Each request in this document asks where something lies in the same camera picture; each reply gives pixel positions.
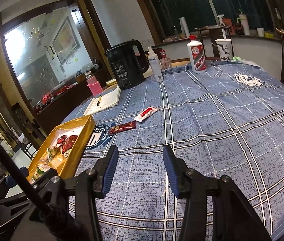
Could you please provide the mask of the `red chocolate bar wrapper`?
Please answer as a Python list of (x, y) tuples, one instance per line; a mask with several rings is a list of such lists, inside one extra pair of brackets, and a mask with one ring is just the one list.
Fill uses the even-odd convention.
[(136, 121), (131, 121), (125, 124), (115, 125), (110, 129), (110, 134), (117, 134), (120, 132), (132, 130), (136, 128)]

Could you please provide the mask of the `gold green foil snack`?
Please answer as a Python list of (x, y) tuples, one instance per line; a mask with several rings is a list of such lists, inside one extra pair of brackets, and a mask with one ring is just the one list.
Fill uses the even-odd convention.
[(48, 155), (48, 160), (49, 162), (59, 153), (61, 152), (61, 147), (60, 146), (53, 146), (51, 148), (47, 149), (47, 155)]

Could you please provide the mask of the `white red sachet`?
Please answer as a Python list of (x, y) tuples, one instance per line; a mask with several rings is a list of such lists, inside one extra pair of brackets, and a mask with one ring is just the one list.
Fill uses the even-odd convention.
[(154, 113), (156, 113), (158, 111), (158, 108), (153, 107), (153, 106), (149, 106), (148, 108), (146, 108), (145, 110), (143, 110), (140, 114), (138, 114), (134, 120), (141, 123), (144, 120), (146, 120), (147, 118), (149, 118), (150, 116), (152, 116)]

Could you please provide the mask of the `green pea snack packet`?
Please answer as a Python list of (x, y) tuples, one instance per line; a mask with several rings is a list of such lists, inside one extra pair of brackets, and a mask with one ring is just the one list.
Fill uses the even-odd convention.
[(33, 181), (38, 180), (42, 175), (45, 174), (45, 172), (46, 171), (42, 167), (38, 166), (35, 170), (35, 173), (32, 176)]

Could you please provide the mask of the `gold brown biscuit pack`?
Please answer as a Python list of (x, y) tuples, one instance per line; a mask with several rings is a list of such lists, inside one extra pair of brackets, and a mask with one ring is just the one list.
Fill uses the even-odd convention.
[(58, 173), (60, 173), (64, 167), (67, 158), (64, 157), (63, 154), (56, 155), (46, 166), (55, 169)]

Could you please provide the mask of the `dark red foil snack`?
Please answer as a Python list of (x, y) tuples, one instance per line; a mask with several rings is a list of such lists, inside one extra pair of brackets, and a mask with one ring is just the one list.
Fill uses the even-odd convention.
[(78, 136), (67, 136), (63, 135), (57, 139), (57, 145), (61, 147), (61, 152), (65, 153), (69, 149), (72, 149), (75, 141), (77, 140)]

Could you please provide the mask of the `gold cardboard tray box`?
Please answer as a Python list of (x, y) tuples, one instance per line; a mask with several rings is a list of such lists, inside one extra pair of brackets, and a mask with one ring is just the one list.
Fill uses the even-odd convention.
[(95, 125), (87, 115), (55, 127), (31, 161), (27, 180), (34, 183), (49, 169), (62, 179), (73, 177)]

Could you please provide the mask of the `open white notebook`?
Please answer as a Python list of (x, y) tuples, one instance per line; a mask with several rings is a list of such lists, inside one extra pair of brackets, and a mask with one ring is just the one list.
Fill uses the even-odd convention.
[(93, 115), (100, 111), (109, 109), (111, 107), (117, 106), (120, 99), (121, 89), (117, 86), (113, 90), (108, 90), (101, 94), (102, 99), (99, 106), (97, 106), (98, 98), (93, 98), (86, 110), (84, 111), (84, 116)]

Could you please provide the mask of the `blue plaid tablecloth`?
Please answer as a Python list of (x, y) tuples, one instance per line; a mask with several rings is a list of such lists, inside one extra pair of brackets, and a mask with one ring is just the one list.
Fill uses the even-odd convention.
[[(136, 128), (110, 134), (143, 110), (158, 111)], [(104, 240), (177, 240), (185, 202), (171, 192), (163, 163), (170, 145), (188, 167), (207, 177), (228, 175), (273, 240), (284, 234), (284, 85), (261, 68), (209, 63), (168, 69), (121, 93), (117, 106), (94, 114), (96, 129), (76, 172), (103, 157), (119, 158), (111, 189), (97, 200)]]

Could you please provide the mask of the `pink sleeved water bottle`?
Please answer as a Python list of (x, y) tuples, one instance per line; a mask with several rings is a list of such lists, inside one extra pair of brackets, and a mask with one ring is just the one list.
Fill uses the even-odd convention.
[(86, 82), (88, 84), (87, 86), (90, 89), (93, 96), (97, 96), (97, 95), (103, 93), (103, 89), (102, 89), (99, 81), (97, 80), (95, 75), (93, 75), (93, 73), (91, 71), (86, 72), (85, 77), (86, 77)]

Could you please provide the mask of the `white spray bottle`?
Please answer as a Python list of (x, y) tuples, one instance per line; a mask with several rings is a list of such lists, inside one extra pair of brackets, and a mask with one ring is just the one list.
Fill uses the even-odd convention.
[(162, 75), (162, 69), (157, 54), (152, 50), (151, 46), (148, 47), (148, 60), (153, 73), (153, 80), (156, 82), (162, 82), (164, 80)]

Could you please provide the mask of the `small clear glass bottle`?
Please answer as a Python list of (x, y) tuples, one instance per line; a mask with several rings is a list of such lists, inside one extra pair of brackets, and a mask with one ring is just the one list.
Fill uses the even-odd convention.
[(159, 61), (160, 61), (162, 70), (171, 68), (172, 67), (171, 60), (167, 57), (164, 50), (160, 51), (160, 55), (161, 55), (161, 59)]

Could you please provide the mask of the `white red liquor bottle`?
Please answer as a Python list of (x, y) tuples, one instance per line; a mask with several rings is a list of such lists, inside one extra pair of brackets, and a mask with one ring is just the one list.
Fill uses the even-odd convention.
[(203, 44), (196, 39), (195, 35), (189, 36), (187, 44), (191, 68), (194, 73), (205, 72), (207, 70)]

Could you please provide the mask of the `white tumbler on sill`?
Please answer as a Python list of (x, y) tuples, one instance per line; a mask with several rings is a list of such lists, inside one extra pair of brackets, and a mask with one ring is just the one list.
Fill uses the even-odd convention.
[(239, 17), (236, 20), (238, 23), (241, 23), (243, 30), (244, 30), (244, 34), (250, 35), (250, 28), (249, 28), (249, 22), (248, 22), (247, 16), (243, 14), (240, 9), (239, 9), (239, 12), (240, 12)]

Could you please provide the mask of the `framed wall painting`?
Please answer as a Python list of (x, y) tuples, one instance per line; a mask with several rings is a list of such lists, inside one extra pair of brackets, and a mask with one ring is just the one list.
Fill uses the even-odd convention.
[(52, 45), (61, 64), (65, 63), (73, 52), (80, 48), (79, 41), (68, 16), (60, 26)]

